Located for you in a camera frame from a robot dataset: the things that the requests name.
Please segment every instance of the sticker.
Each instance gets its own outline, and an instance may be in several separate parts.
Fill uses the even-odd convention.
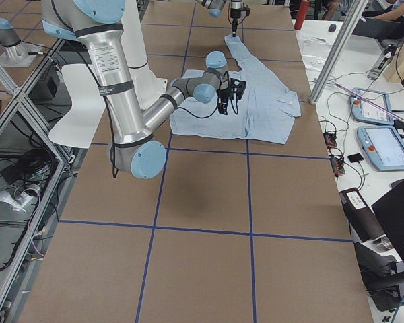
[[[106,46],[92,50],[97,71],[103,75],[121,71],[119,55],[114,46]]]
[[[365,203],[359,196],[358,192],[350,192],[347,194],[347,197],[356,210],[363,209],[365,207]]]

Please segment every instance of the red object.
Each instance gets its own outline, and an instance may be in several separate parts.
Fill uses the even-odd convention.
[[[295,30],[300,30],[302,24],[304,23],[304,19],[307,16],[308,8],[310,7],[310,0],[302,0],[299,6],[298,17],[295,21]]]

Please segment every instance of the brown table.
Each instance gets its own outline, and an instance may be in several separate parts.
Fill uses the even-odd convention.
[[[150,3],[153,72],[180,77],[212,50],[231,58],[226,14]],[[372,321],[289,13],[254,6],[239,35],[300,95],[289,141],[183,137],[166,122],[164,173],[114,180],[104,119],[20,322]]]

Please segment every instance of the person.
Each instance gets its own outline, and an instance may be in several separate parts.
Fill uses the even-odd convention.
[[[388,39],[400,39],[404,37],[404,0],[386,0],[392,5],[384,11],[366,11],[362,17],[373,17],[382,20],[391,20],[399,22],[400,25],[395,28]]]
[[[346,15],[352,1],[353,0],[322,0],[322,6],[327,8],[322,20],[331,20],[337,11],[340,11],[342,15]]]

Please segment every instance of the wrinkled fabric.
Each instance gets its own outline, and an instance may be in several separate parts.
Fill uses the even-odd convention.
[[[225,41],[242,69],[230,72],[230,77],[247,82],[245,93],[238,101],[238,115],[234,114],[231,103],[227,116],[216,112],[208,119],[198,119],[178,109],[170,117],[172,132],[176,135],[286,143],[295,117],[301,115],[296,92],[290,91],[276,74],[251,55],[239,37],[229,35]],[[202,74],[203,71],[188,70],[184,78],[200,77]],[[187,98],[180,106],[197,116],[207,116],[217,106],[217,97],[208,104]]]

